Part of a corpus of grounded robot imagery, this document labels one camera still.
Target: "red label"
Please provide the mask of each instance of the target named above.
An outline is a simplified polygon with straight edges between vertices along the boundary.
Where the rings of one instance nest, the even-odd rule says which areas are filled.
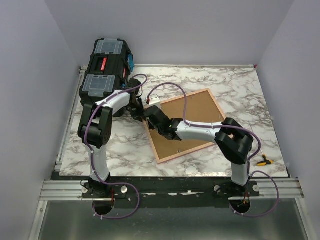
[[[105,70],[105,67],[106,67],[106,64],[107,64],[107,60],[108,59],[106,57],[103,59],[102,66],[101,66],[101,71]]]

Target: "wooden frame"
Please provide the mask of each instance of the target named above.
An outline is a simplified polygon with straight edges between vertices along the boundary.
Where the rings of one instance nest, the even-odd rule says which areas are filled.
[[[209,95],[211,96],[211,98],[212,98],[214,104],[216,105],[218,111],[220,112],[220,115],[223,117],[223,119],[226,119],[226,115],[225,115],[224,112],[222,111],[222,109],[221,109],[221,107],[219,106],[216,98],[213,96],[213,94],[212,94],[212,92],[210,91],[209,88],[206,88],[206,89],[203,89],[203,90],[199,90],[199,91],[195,91],[195,92],[192,92],[192,93],[188,93],[188,94],[187,94],[187,97],[188,97],[188,96],[192,96],[192,95],[196,95],[196,94],[199,94],[199,93],[203,93],[203,92],[208,92],[208,93],[209,93]],[[177,97],[174,97],[174,98],[171,98],[171,99],[167,99],[167,100],[161,101],[161,104],[169,103],[169,102],[176,101],[176,100],[182,99],[182,98],[184,98],[183,95],[182,95],[182,96],[177,96]],[[157,152],[157,149],[156,149],[156,146],[155,146],[155,143],[154,143],[153,138],[152,138],[152,136],[151,136],[150,130],[149,130],[149,128],[148,128],[148,124],[147,124],[146,121],[144,121],[143,124],[144,124],[144,127],[145,127],[145,129],[146,129],[147,136],[148,136],[148,138],[149,138],[149,140],[150,140],[151,147],[152,147],[152,150],[153,150],[154,155],[155,155],[155,159],[156,159],[156,161],[157,161],[158,164],[164,163],[164,162],[167,162],[167,161],[169,161],[169,160],[173,160],[173,159],[176,159],[176,158],[179,158],[179,157],[182,157],[182,156],[184,156],[184,155],[187,155],[187,154],[190,154],[190,153],[193,153],[193,152],[196,152],[196,151],[199,151],[199,150],[201,150],[201,149],[208,148],[208,147],[214,145],[214,143],[212,143],[212,142],[205,143],[205,144],[203,144],[203,145],[200,145],[200,146],[191,148],[191,149],[189,149],[189,150],[185,150],[185,151],[179,152],[179,153],[177,153],[177,154],[174,154],[174,155],[171,155],[171,156],[168,156],[168,157],[165,157],[165,158],[160,159],[160,158],[159,158],[159,155],[158,155],[158,152]]]

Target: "gray wall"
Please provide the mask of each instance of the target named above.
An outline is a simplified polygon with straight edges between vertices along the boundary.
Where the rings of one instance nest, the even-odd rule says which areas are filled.
[[[0,239],[28,239],[79,71],[43,0],[0,7]]]
[[[257,72],[289,171],[320,237],[320,1],[295,0]]]
[[[45,0],[79,65],[125,39],[138,64],[257,64],[293,0]]]

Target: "blue object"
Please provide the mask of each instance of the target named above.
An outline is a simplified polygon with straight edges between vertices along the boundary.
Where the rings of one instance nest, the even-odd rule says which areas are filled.
[[[134,60],[133,60],[131,54],[129,54],[128,63],[129,63],[129,65],[130,65],[131,72],[133,72],[133,71],[134,71],[135,64],[134,64]]]

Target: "white marble pattern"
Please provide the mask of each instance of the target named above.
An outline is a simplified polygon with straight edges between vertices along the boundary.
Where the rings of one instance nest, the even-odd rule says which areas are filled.
[[[273,123],[254,68],[227,67],[137,67],[134,74],[146,74],[149,81],[143,87],[144,100],[156,85],[173,82],[187,93],[209,88],[227,117],[234,118],[244,128],[253,131],[262,141],[262,150],[274,164],[255,166],[262,154],[251,161],[251,172],[261,170],[273,177],[287,177]],[[182,95],[171,85],[160,87],[155,93],[161,100]],[[88,176],[88,153],[77,135],[82,106],[78,102],[70,136],[64,153],[60,176]],[[146,130],[129,113],[113,118],[111,139],[106,145],[107,163],[113,176],[148,177],[229,177],[231,164],[219,148],[211,146],[169,162],[157,164]]]

